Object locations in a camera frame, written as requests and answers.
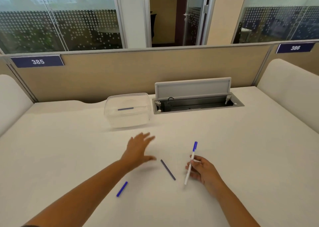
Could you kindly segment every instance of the right hand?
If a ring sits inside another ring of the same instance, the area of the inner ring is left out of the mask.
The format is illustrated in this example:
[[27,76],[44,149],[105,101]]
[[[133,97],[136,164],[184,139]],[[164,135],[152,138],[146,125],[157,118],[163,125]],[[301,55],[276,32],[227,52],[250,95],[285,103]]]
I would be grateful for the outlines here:
[[189,163],[192,165],[190,176],[200,181],[211,196],[216,197],[218,191],[225,186],[225,183],[218,174],[216,168],[207,159],[200,156],[194,156],[195,162],[191,160],[185,166],[188,169]]

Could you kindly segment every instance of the desk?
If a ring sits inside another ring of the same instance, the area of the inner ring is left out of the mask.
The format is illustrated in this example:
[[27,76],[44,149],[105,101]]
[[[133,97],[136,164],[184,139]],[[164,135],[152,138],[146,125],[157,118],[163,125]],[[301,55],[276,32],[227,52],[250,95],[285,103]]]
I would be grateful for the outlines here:
[[319,134],[256,87],[231,91],[245,107],[152,114],[127,130],[109,127],[105,102],[33,105],[0,138],[1,225],[22,225],[150,131],[156,139],[146,154],[158,160],[127,174],[85,226],[228,226],[199,182],[184,188],[194,141],[261,226],[318,226]]

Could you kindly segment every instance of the clear plastic container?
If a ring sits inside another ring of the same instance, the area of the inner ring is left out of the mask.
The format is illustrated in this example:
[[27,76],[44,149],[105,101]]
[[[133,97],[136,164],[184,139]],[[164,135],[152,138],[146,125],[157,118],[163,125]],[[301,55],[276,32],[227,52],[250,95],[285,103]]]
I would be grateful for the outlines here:
[[147,124],[150,114],[151,102],[146,93],[110,96],[104,108],[104,116],[113,128]]

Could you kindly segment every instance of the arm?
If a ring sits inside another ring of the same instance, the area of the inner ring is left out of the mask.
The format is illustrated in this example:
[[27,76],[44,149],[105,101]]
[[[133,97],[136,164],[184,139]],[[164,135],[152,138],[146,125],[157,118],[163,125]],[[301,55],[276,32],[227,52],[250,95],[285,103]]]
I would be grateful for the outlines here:
[[122,158],[81,183],[49,205],[26,225],[40,227],[81,227],[112,188],[134,168],[154,156],[144,156],[147,145],[155,138],[139,134],[131,138]]
[[216,197],[230,227],[260,227],[241,201],[223,182],[214,165],[203,157],[195,156],[194,159],[198,162],[190,162],[192,164],[190,176],[204,184],[208,192]]

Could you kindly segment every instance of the doorway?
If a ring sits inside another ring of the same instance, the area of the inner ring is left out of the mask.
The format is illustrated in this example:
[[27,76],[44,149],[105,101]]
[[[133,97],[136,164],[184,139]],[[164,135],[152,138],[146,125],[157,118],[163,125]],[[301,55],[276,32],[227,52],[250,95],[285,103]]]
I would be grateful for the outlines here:
[[152,47],[204,45],[213,3],[214,0],[150,0]]

